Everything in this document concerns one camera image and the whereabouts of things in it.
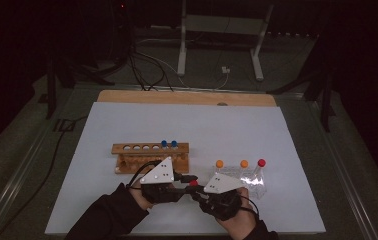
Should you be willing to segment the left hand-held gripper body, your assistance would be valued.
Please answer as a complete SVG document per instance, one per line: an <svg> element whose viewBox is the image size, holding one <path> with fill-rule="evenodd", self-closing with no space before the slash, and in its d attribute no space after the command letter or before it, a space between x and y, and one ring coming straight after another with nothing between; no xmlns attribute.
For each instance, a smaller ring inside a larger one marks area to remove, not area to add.
<svg viewBox="0 0 378 240"><path fill-rule="evenodd" d="M172 159L166 157L140 179L143 197L153 204L178 202L181 194L171 186L174 180Z"/></svg>

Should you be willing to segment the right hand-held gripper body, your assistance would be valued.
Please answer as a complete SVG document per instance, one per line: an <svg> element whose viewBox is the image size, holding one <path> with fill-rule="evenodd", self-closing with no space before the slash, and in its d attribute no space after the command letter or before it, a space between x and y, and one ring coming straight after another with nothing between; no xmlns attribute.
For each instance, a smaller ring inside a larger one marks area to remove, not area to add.
<svg viewBox="0 0 378 240"><path fill-rule="evenodd" d="M238 189L242 182L234 177L216 173L205 186L199 186L193 199L204 213L221 221L233 218L242 206Z"/></svg>

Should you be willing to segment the clear plastic tube tray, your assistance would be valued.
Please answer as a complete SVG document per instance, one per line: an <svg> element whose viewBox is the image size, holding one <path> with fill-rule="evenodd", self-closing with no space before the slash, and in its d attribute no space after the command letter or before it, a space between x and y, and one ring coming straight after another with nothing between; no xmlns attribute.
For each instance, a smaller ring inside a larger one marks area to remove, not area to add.
<svg viewBox="0 0 378 240"><path fill-rule="evenodd" d="M244 187L250 197L260 199L266 192L264 174L263 182L260 183L256 178L256 167L247 168L243 180L239 179L239 171L240 167L224 167L220 174L214 173L204 186L205 193L222 194Z"/></svg>

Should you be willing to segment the wooden test tube rack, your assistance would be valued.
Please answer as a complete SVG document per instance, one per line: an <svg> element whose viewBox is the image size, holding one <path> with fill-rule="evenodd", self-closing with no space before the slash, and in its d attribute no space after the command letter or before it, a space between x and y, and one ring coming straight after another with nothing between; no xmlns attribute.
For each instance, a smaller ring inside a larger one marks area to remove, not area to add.
<svg viewBox="0 0 378 240"><path fill-rule="evenodd" d="M171 143L167 143L167 155L172 159ZM189 144L178 143L177 162L173 168L179 173L189 172ZM111 153L117 156L117 174L135 173L144 164L162 159L161 143L123 143L114 144Z"/></svg>

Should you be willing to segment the person's left hand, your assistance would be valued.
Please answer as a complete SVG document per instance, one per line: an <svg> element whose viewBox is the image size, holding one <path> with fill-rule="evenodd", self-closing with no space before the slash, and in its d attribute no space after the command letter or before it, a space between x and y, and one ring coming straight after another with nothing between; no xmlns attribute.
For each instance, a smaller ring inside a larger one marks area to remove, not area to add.
<svg viewBox="0 0 378 240"><path fill-rule="evenodd" d="M141 209L148 210L154 206L153 203L149 202L142 195L141 184L139 182L133 183L132 186L129 188L129 192Z"/></svg>

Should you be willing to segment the person's right hand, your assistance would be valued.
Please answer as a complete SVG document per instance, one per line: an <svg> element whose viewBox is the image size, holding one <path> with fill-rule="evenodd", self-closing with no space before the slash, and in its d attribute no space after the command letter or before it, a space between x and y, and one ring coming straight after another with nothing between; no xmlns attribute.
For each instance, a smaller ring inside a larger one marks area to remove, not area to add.
<svg viewBox="0 0 378 240"><path fill-rule="evenodd" d="M256 216L249 201L249 192L242 187L237 190L241 198L242 209L237 214L226 221L217 219L233 240L243 240L256 226Z"/></svg>

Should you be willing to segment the white table cover sheet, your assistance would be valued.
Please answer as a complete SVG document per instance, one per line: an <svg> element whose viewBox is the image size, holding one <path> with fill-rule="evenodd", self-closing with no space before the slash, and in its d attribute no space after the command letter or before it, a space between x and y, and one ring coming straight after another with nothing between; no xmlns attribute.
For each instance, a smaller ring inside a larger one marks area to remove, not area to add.
<svg viewBox="0 0 378 240"><path fill-rule="evenodd" d="M234 166L263 159L265 195L256 204L270 230L323 233L326 228L288 126L278 107L93 104L46 231L64 235L101 195L129 176L115 172L117 143L188 143L189 170L208 182L217 160Z"/></svg>

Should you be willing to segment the white metal stand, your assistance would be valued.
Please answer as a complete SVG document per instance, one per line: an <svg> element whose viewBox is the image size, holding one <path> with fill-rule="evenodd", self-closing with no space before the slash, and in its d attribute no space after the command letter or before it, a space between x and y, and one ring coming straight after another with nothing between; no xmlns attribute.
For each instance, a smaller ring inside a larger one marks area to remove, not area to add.
<svg viewBox="0 0 378 240"><path fill-rule="evenodd" d="M269 21L274 10L274 5L269 4L265 15L260 19L224 17L209 15L193 15L187 13L187 0L182 0L180 49L177 63L177 75L184 76L186 70L186 33L198 31L201 33L230 33L242 35L256 35L257 43L250 49L250 57L257 81L264 80L259 53L265 39Z"/></svg>

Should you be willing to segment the dark equipment with red light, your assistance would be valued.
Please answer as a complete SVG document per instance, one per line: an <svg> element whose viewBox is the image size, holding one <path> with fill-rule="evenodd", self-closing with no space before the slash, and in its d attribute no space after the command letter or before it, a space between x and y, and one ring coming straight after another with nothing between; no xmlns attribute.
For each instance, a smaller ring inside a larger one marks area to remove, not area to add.
<svg viewBox="0 0 378 240"><path fill-rule="evenodd" d="M112 21L112 40L108 58L116 65L126 63L133 45L133 26L128 0L108 0Z"/></svg>

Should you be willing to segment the black floor frame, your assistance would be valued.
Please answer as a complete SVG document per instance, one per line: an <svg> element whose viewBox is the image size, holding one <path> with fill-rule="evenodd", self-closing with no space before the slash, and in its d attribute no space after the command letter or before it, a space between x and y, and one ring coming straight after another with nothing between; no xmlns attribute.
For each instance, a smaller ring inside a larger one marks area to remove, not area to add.
<svg viewBox="0 0 378 240"><path fill-rule="evenodd" d="M75 120L58 119L55 123L54 132L72 132L76 126Z"/></svg>

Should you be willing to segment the metal floor rail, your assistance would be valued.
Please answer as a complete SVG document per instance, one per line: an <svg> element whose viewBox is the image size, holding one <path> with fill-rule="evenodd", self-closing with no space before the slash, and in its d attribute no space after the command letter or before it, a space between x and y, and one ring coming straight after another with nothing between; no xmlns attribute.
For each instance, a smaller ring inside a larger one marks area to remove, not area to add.
<svg viewBox="0 0 378 240"><path fill-rule="evenodd" d="M354 183L346 169L341 154L335 142L333 141L331 134L326 132L321 124L321 110L319 109L319 105L315 102L308 102L307 106L310 114L312 115L312 118L314 119L315 126L318 128L321 138L325 143L326 149L329 152L330 161L333 165L333 168L338 177L338 181L340 182L340 185L345 193L345 196L351 208L351 212L356 219L357 225L360 228L364 240L378 240L378 233L373 223L371 222L363 201L359 196Z"/></svg>
<svg viewBox="0 0 378 240"><path fill-rule="evenodd" d="M29 145L26 154L24 155L19 165L14 170L10 179L6 183L4 189L2 190L0 194L0 228L3 224L4 217L8 213L16 196L18 195L25 179L27 178L27 174L32 168L32 164L36 159L36 155L38 154L39 149L49 132L50 129L47 128L41 130L36 135L36 138Z"/></svg>

